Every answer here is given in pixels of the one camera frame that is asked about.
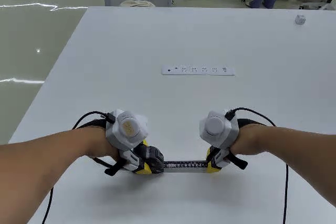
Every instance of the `wrist strap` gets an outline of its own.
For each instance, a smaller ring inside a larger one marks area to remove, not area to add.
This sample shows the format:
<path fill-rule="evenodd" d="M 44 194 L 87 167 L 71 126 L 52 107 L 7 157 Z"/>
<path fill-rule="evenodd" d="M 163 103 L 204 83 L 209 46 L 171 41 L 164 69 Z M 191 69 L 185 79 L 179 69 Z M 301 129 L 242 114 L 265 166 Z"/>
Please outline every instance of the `wrist strap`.
<path fill-rule="evenodd" d="M 90 126 L 101 127 L 106 130 L 106 119 L 95 119 L 95 120 L 92 120 L 91 122 L 88 122 L 86 124 L 79 126 L 78 128 L 84 128 L 84 127 L 90 127 Z"/>

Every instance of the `small white object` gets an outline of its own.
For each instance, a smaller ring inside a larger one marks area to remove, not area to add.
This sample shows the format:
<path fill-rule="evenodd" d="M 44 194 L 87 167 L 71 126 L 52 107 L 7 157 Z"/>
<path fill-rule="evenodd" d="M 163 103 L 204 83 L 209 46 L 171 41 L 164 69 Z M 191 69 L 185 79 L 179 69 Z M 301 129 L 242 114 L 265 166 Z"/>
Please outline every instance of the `small white object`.
<path fill-rule="evenodd" d="M 124 168 L 127 170 L 136 170 L 139 167 L 139 158 L 134 155 L 130 150 L 128 151 L 119 151 L 120 157 L 127 160 L 127 163 L 124 165 Z"/>
<path fill-rule="evenodd" d="M 304 15 L 298 14 L 295 18 L 295 23 L 298 25 L 303 25 L 306 22 L 306 17 Z"/>
<path fill-rule="evenodd" d="M 230 161 L 227 159 L 224 159 L 229 154 L 229 150 L 220 150 L 218 154 L 215 156 L 215 163 L 218 167 L 224 168 L 227 166 Z"/>
<path fill-rule="evenodd" d="M 201 139 L 222 150 L 230 147 L 239 133 L 237 117 L 234 116 L 229 121 L 225 118 L 225 113 L 210 111 L 207 118 L 199 123 Z"/>
<path fill-rule="evenodd" d="M 209 76 L 234 76 L 235 70 L 225 66 L 211 65 L 163 65 L 163 75 L 209 75 Z"/>
<path fill-rule="evenodd" d="M 147 118 L 128 111 L 115 110 L 115 123 L 106 125 L 106 138 L 117 149 L 133 149 L 148 136 Z"/>

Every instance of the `white table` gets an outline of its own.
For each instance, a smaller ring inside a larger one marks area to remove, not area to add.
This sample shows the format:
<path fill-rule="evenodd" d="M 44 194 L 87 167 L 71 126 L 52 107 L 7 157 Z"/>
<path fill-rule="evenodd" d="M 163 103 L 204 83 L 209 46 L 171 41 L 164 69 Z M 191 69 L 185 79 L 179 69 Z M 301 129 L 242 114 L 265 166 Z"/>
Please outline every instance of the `white table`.
<path fill-rule="evenodd" d="M 198 121 L 212 109 L 247 106 L 281 126 L 336 133 L 335 20 L 328 11 L 90 8 L 11 142 L 115 108 L 149 118 L 148 140 L 166 160 L 204 158 Z M 170 63 L 223 64 L 237 75 L 162 76 Z M 108 177 L 83 157 L 56 184 L 48 223 L 281 223 L 285 164 L 270 154 L 246 160 L 245 171 Z M 287 223 L 335 221 L 335 208 L 291 170 Z"/>

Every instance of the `electrical outlet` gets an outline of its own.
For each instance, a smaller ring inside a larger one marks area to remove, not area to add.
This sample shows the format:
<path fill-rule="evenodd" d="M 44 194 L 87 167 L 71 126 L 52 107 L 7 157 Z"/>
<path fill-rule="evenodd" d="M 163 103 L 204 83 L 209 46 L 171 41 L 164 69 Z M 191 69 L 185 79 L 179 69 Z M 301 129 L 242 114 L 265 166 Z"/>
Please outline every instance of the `electrical outlet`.
<path fill-rule="evenodd" d="M 211 76 L 234 76 L 235 72 L 232 68 L 223 66 L 207 66 L 207 65 L 164 65 L 161 68 L 161 74 L 166 75 L 211 75 Z"/>

